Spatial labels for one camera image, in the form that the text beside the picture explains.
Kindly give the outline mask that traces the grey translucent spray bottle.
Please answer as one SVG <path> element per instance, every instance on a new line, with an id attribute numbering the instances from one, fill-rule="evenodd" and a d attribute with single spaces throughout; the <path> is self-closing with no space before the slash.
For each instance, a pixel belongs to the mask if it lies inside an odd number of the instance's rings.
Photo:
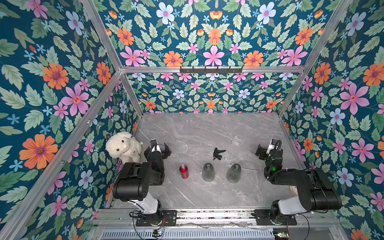
<path id="1" fill-rule="evenodd" d="M 214 166 L 211 163 L 206 163 L 203 166 L 202 179 L 205 182 L 212 182 L 216 177 Z"/>

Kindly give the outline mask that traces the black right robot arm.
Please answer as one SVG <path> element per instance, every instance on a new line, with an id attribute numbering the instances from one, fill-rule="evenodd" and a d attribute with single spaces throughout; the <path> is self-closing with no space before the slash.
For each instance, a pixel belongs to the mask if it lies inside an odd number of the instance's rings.
<path id="1" fill-rule="evenodd" d="M 267 148 L 258 145 L 256 156 L 265 162 L 264 177 L 272 185 L 295 187 L 288 199 L 273 201 L 269 210 L 254 210 L 257 224 L 266 226 L 297 224 L 296 215 L 340 210 L 342 199 L 322 170 L 283 169 L 282 141 L 272 139 Z"/>

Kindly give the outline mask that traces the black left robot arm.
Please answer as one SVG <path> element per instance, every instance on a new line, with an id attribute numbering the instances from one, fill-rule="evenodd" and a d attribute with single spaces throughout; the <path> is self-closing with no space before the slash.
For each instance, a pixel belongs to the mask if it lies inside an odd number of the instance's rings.
<path id="1" fill-rule="evenodd" d="M 164 223 L 161 202 L 149 193 L 150 186 L 161 186 L 165 179 L 164 160 L 172 151 L 167 144 L 151 141 L 145 150 L 146 162 L 126 163 L 113 186 L 114 199 L 133 204 L 137 208 L 138 221 L 153 226 Z"/>

